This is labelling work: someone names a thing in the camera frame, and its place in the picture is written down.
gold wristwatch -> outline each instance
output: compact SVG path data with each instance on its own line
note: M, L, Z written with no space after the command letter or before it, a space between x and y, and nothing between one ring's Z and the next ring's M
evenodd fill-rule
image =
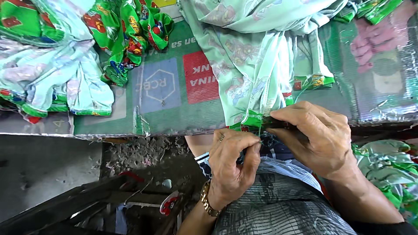
M210 188L210 180L206 181L206 183L203 185L202 191L200 193L200 201L203 203L203 207L205 208L206 212L210 216L218 217L219 213L221 212L213 209L209 205L209 200L208 200L209 188Z

fabric pile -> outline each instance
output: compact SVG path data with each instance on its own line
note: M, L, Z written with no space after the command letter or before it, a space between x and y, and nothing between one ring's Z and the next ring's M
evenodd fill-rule
M167 46L171 18L151 0L0 1L0 97L32 123L48 112L110 115L142 53ZM102 69L93 49L110 58ZM12 110L0 106L2 110Z
M95 41L81 20L94 1L70 3L12 0L0 5L1 33L15 39L0 39L0 97L32 117L46 117L49 111L112 111L113 93L100 80Z
M372 22L396 6L394 0L348 2L178 0L218 80L227 126L259 128L263 116L294 103L293 90L330 87L334 76L318 28L336 16L349 21L341 12L353 6L354 15Z
M411 147L398 140L353 145L363 175L394 204L404 219L418 229L418 164Z
M102 81L117 86L126 84L127 72L141 64L150 46L157 51L167 47L174 24L152 0L98 0L83 19L110 56Z

hand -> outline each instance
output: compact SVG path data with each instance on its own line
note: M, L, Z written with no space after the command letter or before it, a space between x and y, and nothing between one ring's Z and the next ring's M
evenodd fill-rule
M213 209L222 210L240 198L254 183L260 164L260 147L260 138L252 133L229 129L215 131L209 151L212 180L208 200ZM238 165L236 161L245 148L244 163Z
M340 180L357 172L346 116L306 101L272 111L270 115L297 126L304 134L300 137L286 129L267 129L316 174L325 179Z

blue square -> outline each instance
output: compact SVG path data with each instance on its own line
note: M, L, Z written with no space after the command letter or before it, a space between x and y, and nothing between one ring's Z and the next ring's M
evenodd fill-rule
M177 60L143 63L131 71L133 105L141 114L181 106Z

red sign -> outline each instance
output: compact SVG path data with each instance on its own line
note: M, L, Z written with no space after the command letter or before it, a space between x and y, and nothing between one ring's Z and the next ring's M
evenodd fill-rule
M183 56L189 104L219 99L218 81L202 51Z

